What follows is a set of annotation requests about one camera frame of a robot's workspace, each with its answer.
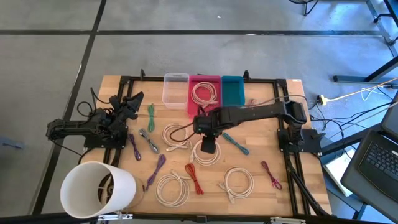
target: gray floor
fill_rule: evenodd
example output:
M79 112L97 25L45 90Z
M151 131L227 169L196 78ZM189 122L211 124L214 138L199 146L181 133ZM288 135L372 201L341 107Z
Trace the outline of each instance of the gray floor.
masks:
M91 29L99 4L99 0L3 0L0 29ZM386 10L376 1L375 7L379 12ZM99 29L377 30L363 2L320 1L308 17L301 13L302 6L287 0L113 0L105 7ZM390 20L383 18L382 22L395 37L397 29ZM84 35L0 35L0 99L4 105L0 136L27 145L23 151L1 147L0 176L5 181L0 183L0 217L29 212L51 146L44 136L46 124L63 113L87 40ZM300 78L313 101L319 94L333 98L366 86L336 84L331 82L333 75L368 75L391 58L383 38L370 36L97 36L77 102L90 100L89 87L98 91L103 75L138 75L142 68L155 76L167 72L240 75L247 69L252 77ZM389 76L396 77L397 71ZM334 118L388 101L377 94L368 101L356 95L321 110L325 117ZM311 114L321 116L316 109ZM376 124L381 117L363 125ZM72 119L82 117L74 112ZM322 127L321 123L313 125ZM345 134L359 130L350 128ZM337 131L332 124L326 129L327 136ZM65 145L81 152L82 142L82 138L67 138ZM76 155L62 151L44 213L63 211L60 186L77 160ZM352 209L332 194L329 198L335 215L352 217ZM382 218L370 207L364 215L364 220L388 222Z

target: wooden table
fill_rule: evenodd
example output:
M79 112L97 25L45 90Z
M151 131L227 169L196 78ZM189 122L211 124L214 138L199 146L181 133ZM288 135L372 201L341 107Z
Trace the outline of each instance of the wooden table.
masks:
M99 98L106 101L110 96L116 95L120 78L120 76L116 75L104 76L99 90ZM287 84L290 95L304 95L301 80L287 80ZM258 102L261 102L274 97L273 87L270 84L245 83L244 89L246 101L250 98L255 98ZM216 164L207 167L200 166L194 162L198 181L205 194L197 195L193 181L190 180L190 196L186 204L178 208L167 208L161 205L155 198L157 181L163 175L169 174L172 169L180 175L188 176L184 167L190 157L188 150L177 149L173 152L166 152L165 149L168 145L162 140L162 131L170 123L188 124L191 122L185 110L169 110L164 106L162 102L162 90L163 82L153 81L135 81L132 88L133 95L140 91L143 91L145 94L138 113L138 119L127 121L129 132L134 133L137 148L141 153L142 159L141 161L136 161L132 145L130 142L127 142L121 154L119 167L140 178L144 183L155 170L159 155L154 154L150 150L148 143L137 132L141 128L146 129L148 125L149 115L147 106L151 103L155 104L155 131L150 136L160 147L160 153L166 155L167 162L157 174L154 184L149 187L149 191L146 192L142 202L136 207L131 208L130 212L241 216L292 215L284 158L279 151L277 140L276 130L278 128L278 120L276 118L250 121L227 130L230 136L250 150L250 154L245 156L234 145L228 143L223 137L219 137L217 142L221 146L220 160ZM305 105L308 122L304 128L311 128L305 100L303 98L292 98L292 100L302 102ZM109 105L98 103L97 106L107 107ZM199 139L201 137L198 135L191 138L193 144ZM203 158L212 156L201 151L198 151L198 154ZM102 162L103 155L103 149L94 149L83 158L82 162ZM260 165L262 160L268 163L272 174L282 184L282 190L272 188L269 176ZM323 209L331 213L319 160L314 155L301 153L301 161L306 186ZM245 199L236 199L235 204L230 204L226 192L217 186L217 183L222 182L225 171L232 166L243 167L254 177L254 190L252 194ZM247 187L247 180L241 174L233 174L229 178L229 185L234 191L239 192ZM298 199L298 210L303 213L300 190L297 186L295 193ZM179 194L179 185L176 182L169 183L163 192L166 200L176 198L177 194Z

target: teal bin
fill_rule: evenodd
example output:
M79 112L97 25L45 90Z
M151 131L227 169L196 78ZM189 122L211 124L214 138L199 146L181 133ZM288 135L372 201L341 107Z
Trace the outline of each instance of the teal bin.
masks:
M221 77L221 92L223 106L244 105L243 77L225 75Z

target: pink bin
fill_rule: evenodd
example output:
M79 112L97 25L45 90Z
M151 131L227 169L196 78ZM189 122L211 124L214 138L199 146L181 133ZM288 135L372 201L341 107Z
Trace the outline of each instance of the pink bin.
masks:
M209 111L213 108L221 106L221 77L219 75L190 75L188 82L188 106L187 112L190 118L193 118L198 113L198 105L192 101L191 92L193 87L201 82L210 82L214 85L217 92L217 104L208 105L205 108L205 111ZM210 92L205 88L197 89L197 96L201 99L208 100L210 99Z

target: blue cable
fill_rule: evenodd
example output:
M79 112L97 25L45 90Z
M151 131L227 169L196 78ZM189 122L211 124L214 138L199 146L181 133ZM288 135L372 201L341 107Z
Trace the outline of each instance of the blue cable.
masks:
M240 149L243 154L248 155L249 154L249 150L246 149L245 147L241 146L240 144L238 144L231 136L229 136L229 134L227 133L223 133L223 137L229 141L230 143L234 144L236 147L238 147L238 149Z

